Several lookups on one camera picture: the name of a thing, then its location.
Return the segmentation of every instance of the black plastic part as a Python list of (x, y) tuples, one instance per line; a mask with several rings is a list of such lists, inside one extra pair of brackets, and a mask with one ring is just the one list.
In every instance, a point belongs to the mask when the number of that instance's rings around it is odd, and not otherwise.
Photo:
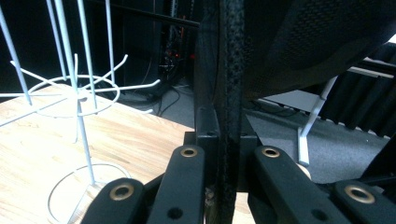
[[(124, 200), (115, 201), (110, 192), (119, 186), (133, 186), (133, 193)], [(123, 188), (116, 194), (122, 194)], [(145, 221), (143, 184), (134, 179), (121, 178), (108, 183), (96, 196), (87, 210), (81, 224), (117, 223), (137, 224)]]
[(239, 151), (238, 192), (248, 192), (247, 165), (254, 149), (261, 143), (245, 113), (242, 114), (241, 149)]
[[(262, 153), (265, 149), (271, 157)], [(276, 210), (277, 223), (349, 223), (283, 150), (258, 147), (254, 157), (255, 174)]]
[(271, 205), (268, 197), (261, 188), (259, 180), (255, 177), (250, 169), (253, 167), (251, 162), (248, 163), (247, 180), (249, 184), (249, 191), (247, 203), (250, 208), (251, 215), (253, 215), (256, 224), (272, 224), (277, 222), (277, 215), (274, 207)]
[[(366, 190), (374, 196), (375, 201), (373, 203), (361, 203), (354, 200), (346, 192), (348, 186)], [(365, 194), (358, 191), (355, 194), (360, 198), (367, 199)], [(354, 223), (396, 223), (396, 206), (375, 189), (361, 182), (346, 180), (335, 183), (332, 200)]]
[(216, 183), (219, 159), (219, 122), (213, 105), (203, 105), (196, 112), (196, 145), (205, 151), (205, 186)]
[(148, 224), (203, 223), (205, 153), (197, 146), (175, 149), (148, 218)]
[(184, 133), (184, 145), (195, 145), (195, 132), (185, 132)]
[(387, 142), (382, 150), (364, 171), (361, 177), (396, 174), (396, 134)]
[(145, 185), (145, 201), (148, 207), (154, 204), (155, 196), (157, 196), (158, 189), (163, 181), (163, 174), (155, 177)]

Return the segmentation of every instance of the gray carpet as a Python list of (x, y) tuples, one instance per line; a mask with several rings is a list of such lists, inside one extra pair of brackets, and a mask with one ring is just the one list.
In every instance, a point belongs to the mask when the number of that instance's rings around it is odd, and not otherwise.
[[(163, 118), (193, 127), (193, 97), (189, 87), (181, 82), (175, 88), (180, 94), (179, 100), (166, 111)], [(176, 91), (169, 91), (162, 100), (162, 109), (177, 99)], [(121, 103), (128, 104), (128, 96), (121, 98)], [(297, 161), (297, 128), (304, 126), (308, 116), (284, 111), (282, 107), (266, 105), (272, 111), (281, 114), (268, 114), (247, 111), (247, 117), (264, 145), (279, 147)], [(150, 106), (158, 111), (159, 102)], [(312, 180), (317, 183), (330, 183), (342, 179), (358, 178), (388, 139), (377, 137), (359, 130), (351, 131), (342, 125), (318, 119), (308, 137)]]

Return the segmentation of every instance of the white pole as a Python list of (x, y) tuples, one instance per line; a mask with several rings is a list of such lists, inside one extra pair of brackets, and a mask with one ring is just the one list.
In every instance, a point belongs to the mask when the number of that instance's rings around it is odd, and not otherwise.
[(326, 86), (325, 86), (323, 92), (317, 99), (317, 102), (315, 103), (314, 108), (312, 109), (311, 114), (309, 115), (308, 122), (305, 124), (303, 130), (301, 131), (301, 134), (300, 134), (301, 137), (306, 137), (308, 135), (309, 131), (311, 130), (312, 125), (314, 125), (314, 122), (317, 119), (321, 108), (323, 107), (324, 103), (326, 103), (327, 96), (329, 95), (329, 92), (332, 89), (332, 86), (334, 85), (335, 80), (337, 80), (337, 77), (330, 79), (326, 83)]
[(80, 116), (79, 115), (80, 113), (82, 113), (81, 102), (78, 101), (78, 126), (79, 126), (79, 131), (81, 133), (82, 144), (84, 146), (85, 160), (87, 162), (87, 168), (88, 168), (88, 171), (90, 173), (91, 184), (94, 185), (95, 184), (95, 178), (93, 176), (90, 147), (88, 146), (87, 133), (85, 132), (84, 117)]
[(64, 54), (66, 56), (67, 70), (70, 75), (72, 87), (78, 93), (78, 86), (74, 75), (72, 50), (70, 48), (69, 33), (67, 32), (66, 18), (64, 17), (64, 4), (62, 0), (55, 0), (56, 12), (58, 14), (59, 26), (61, 27), (62, 41), (64, 42)]
[(87, 21), (85, 19), (85, 9), (84, 9), (84, 3), (82, 0), (78, 0), (78, 12), (79, 12), (79, 19), (81, 21), (82, 37), (84, 39), (85, 57), (87, 59), (87, 65), (88, 65), (88, 75), (90, 76), (93, 105), (94, 105), (95, 109), (97, 109), (95, 85), (93, 84), (93, 70), (92, 70), (90, 39), (88, 37)]
[(110, 57), (111, 81), (113, 83), (116, 83), (116, 77), (114, 75), (113, 32), (111, 29), (110, 0), (106, 0), (106, 20), (107, 20), (108, 53)]
[(55, 20), (55, 15), (53, 13), (51, 0), (47, 0), (47, 7), (49, 9), (50, 24), (52, 26), (53, 36), (55, 37), (55, 44), (56, 44), (56, 49), (58, 51), (58, 58), (59, 58), (59, 64), (61, 65), (62, 76), (64, 77), (64, 80), (66, 80), (66, 71), (64, 69), (64, 56), (62, 55), (61, 41), (59, 40), (59, 33), (58, 33), (58, 28), (56, 27), (56, 20)]
[(29, 103), (29, 105), (31, 105), (32, 99), (30, 99), (29, 92), (27, 90), (26, 81), (21, 71), (20, 61), (18, 60), (17, 51), (15, 50), (14, 44), (12, 43), (11, 35), (9, 34), (9, 30), (6, 23), (6, 18), (4, 18), (4, 14), (1, 6), (0, 6), (0, 25), (3, 31), (4, 38), (6, 39), (7, 42), (9, 53), (11, 54), (11, 58), (15, 62), (15, 69), (17, 70), (17, 75), (20, 80), (23, 93), (25, 95), (27, 102)]

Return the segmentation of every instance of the white metal rod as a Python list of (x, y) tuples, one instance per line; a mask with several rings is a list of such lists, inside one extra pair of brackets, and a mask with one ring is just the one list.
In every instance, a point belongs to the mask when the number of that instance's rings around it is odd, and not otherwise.
[(27, 71), (27, 70), (25, 70), (25, 69), (23, 69), (23, 68), (21, 68), (21, 71), (22, 71), (24, 74), (28, 75), (28, 76), (35, 77), (35, 78), (37, 78), (38, 80), (41, 80), (41, 81), (43, 81), (43, 82), (45, 82), (45, 83), (47, 83), (47, 84), (50, 84), (50, 85), (52, 85), (52, 86), (54, 86), (54, 87), (58, 87), (58, 88), (64, 89), (64, 90), (66, 89), (66, 87), (63, 87), (63, 86), (59, 85), (59, 84), (56, 83), (56, 82), (53, 82), (53, 81), (48, 80), (48, 79), (46, 79), (46, 78), (43, 78), (43, 77), (41, 77), (41, 76), (39, 76), (39, 75), (36, 75), (36, 74), (34, 74), (34, 73), (32, 73), (32, 72), (29, 72), (29, 71)]
[(74, 118), (76, 119), (76, 135), (74, 138), (74, 143), (76, 143), (78, 141), (78, 100), (76, 100), (76, 115), (74, 116)]
[(43, 105), (43, 106), (40, 106), (40, 107), (38, 107), (38, 108), (34, 108), (34, 109), (32, 109), (32, 110), (29, 110), (28, 112), (26, 112), (26, 113), (24, 113), (24, 114), (22, 114), (22, 115), (18, 115), (18, 116), (16, 116), (16, 117), (12, 118), (12, 119), (6, 119), (5, 121), (3, 121), (3, 122), (0, 123), (0, 127), (3, 126), (3, 125), (9, 124), (9, 123), (11, 123), (11, 122), (14, 122), (14, 121), (17, 120), (17, 119), (22, 119), (22, 118), (24, 118), (24, 117), (26, 117), (26, 116), (29, 116), (29, 115), (31, 115), (31, 114), (33, 114), (33, 113), (35, 113), (35, 112), (38, 112), (38, 111), (40, 111), (40, 110), (42, 110), (42, 109), (45, 109), (45, 108), (47, 108), (47, 107), (49, 107), (49, 106), (56, 105), (56, 104), (60, 103), (61, 101), (66, 100), (66, 99), (67, 99), (67, 98), (65, 97), (65, 98), (63, 98), (63, 99), (61, 99), (61, 100), (58, 100), (58, 101), (55, 101), (55, 102), (53, 102), (53, 103), (50, 103), (50, 104), (47, 104), (47, 105)]
[(312, 125), (314, 125), (314, 122), (317, 119), (321, 108), (323, 107), (324, 103), (327, 100), (327, 96), (329, 95), (329, 92), (332, 90), (332, 86), (334, 85), (335, 80), (337, 80), (337, 77), (333, 77), (326, 83), (323, 92), (317, 99), (317, 102), (315, 103), (314, 108), (312, 109), (311, 114), (309, 115), (308, 122), (305, 124), (303, 130), (301, 131), (300, 134), (301, 137), (306, 137), (309, 131), (311, 130)]
[(75, 54), (75, 77), (76, 82), (78, 82), (78, 55)]
[(108, 54), (110, 58), (111, 81), (113, 83), (116, 83), (116, 77), (114, 75), (113, 31), (111, 28), (110, 0), (106, 0), (106, 20), (107, 20)]
[[(57, 96), (62, 95), (64, 93), (45, 93), (45, 92), (31, 92), (30, 96)], [(0, 93), (0, 97), (21, 97), (24, 96), (24, 93)]]
[[(119, 63), (119, 64), (117, 64), (117, 66), (114, 68), (114, 71), (117, 71), (117, 69), (119, 69), (125, 62), (126, 62), (126, 59), (128, 58), (128, 54), (125, 54), (125, 56), (124, 56), (124, 58), (122, 59), (122, 61)], [(93, 83), (94, 84), (97, 84), (98, 82), (101, 82), (101, 81), (103, 81), (103, 80), (105, 80), (107, 77), (109, 77), (111, 75), (111, 71), (110, 72), (108, 72), (108, 73), (106, 73), (104, 76), (102, 76), (101, 78), (98, 78), (98, 79), (96, 79)], [(85, 86), (83, 86), (82, 87), (82, 89), (87, 89), (88, 87), (89, 87), (90, 85), (88, 84), (88, 85), (85, 85)]]
[(88, 37), (84, 2), (82, 0), (78, 0), (78, 12), (79, 12), (79, 20), (81, 21), (82, 37), (84, 39), (84, 49), (85, 49), (85, 58), (87, 59), (88, 75), (90, 76), (90, 85), (91, 85), (91, 90), (92, 90), (93, 105), (96, 109), (97, 103), (96, 103), (96, 95), (95, 95), (95, 85), (93, 84), (93, 70), (92, 70), (90, 39)]
[(136, 85), (136, 86), (128, 86), (128, 87), (96, 89), (96, 92), (116, 91), (116, 90), (128, 91), (128, 90), (144, 89), (144, 88), (148, 88), (148, 87), (153, 87), (153, 86), (157, 85), (160, 82), (161, 81), (159, 79), (157, 79), (155, 82), (150, 83), (150, 84), (146, 84), (146, 85)]
[(78, 86), (74, 75), (74, 65), (72, 50), (70, 48), (69, 33), (67, 32), (66, 18), (64, 16), (64, 4), (62, 0), (55, 0), (56, 12), (58, 14), (59, 26), (61, 27), (62, 41), (64, 43), (64, 54), (66, 56), (67, 69), (70, 74), (70, 81), (75, 92), (78, 92)]
[(66, 80), (66, 71), (64, 68), (64, 56), (62, 54), (61, 41), (59, 40), (59, 32), (58, 32), (58, 28), (56, 27), (56, 20), (55, 20), (55, 15), (53, 13), (53, 6), (51, 0), (47, 0), (47, 7), (49, 9), (50, 24), (52, 26), (53, 36), (55, 37), (55, 44), (56, 44), (56, 49), (58, 51), (58, 58), (59, 58), (59, 64), (61, 65), (62, 76), (64, 77), (64, 80)]
[(29, 92), (27, 90), (26, 81), (25, 81), (23, 74), (21, 72), (21, 65), (20, 65), (20, 61), (18, 60), (17, 51), (14, 48), (14, 43), (12, 43), (11, 35), (9, 33), (8, 26), (6, 23), (6, 18), (4, 18), (4, 14), (3, 14), (3, 10), (1, 8), (1, 6), (0, 6), (0, 26), (3, 31), (4, 38), (7, 42), (7, 46), (8, 46), (9, 53), (11, 54), (11, 58), (16, 64), (15, 69), (17, 70), (17, 75), (20, 80), (24, 96), (25, 96), (27, 102), (29, 103), (29, 105), (31, 105), (32, 99), (30, 99)]
[[(78, 113), (79, 114), (82, 113), (80, 101), (78, 101)], [(79, 126), (79, 131), (81, 133), (82, 144), (84, 146), (85, 159), (86, 159), (86, 162), (87, 162), (88, 171), (90, 173), (91, 184), (95, 184), (95, 178), (94, 178), (94, 175), (93, 175), (92, 162), (91, 162), (90, 147), (88, 146), (88, 139), (87, 139), (87, 134), (85, 132), (85, 125), (84, 125), (84, 117), (83, 116), (78, 116), (78, 126)]]
[(380, 73), (380, 72), (376, 72), (376, 71), (372, 71), (372, 70), (367, 70), (367, 69), (363, 69), (363, 68), (359, 68), (359, 67), (350, 67), (348, 70), (348, 72), (353, 72), (353, 73), (358, 73), (358, 74), (362, 74), (368, 77), (387, 77), (387, 78), (394, 78), (393, 75), (390, 74), (385, 74), (385, 73)]

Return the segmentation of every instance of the black curtain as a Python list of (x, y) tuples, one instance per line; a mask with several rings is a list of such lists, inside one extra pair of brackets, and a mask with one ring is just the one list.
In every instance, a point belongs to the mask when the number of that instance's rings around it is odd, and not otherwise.
[[(384, 45), (370, 58), (396, 65), (396, 44)], [(396, 78), (345, 72), (338, 77), (319, 115), (343, 122), (352, 130), (359, 127), (391, 137), (396, 132)]]

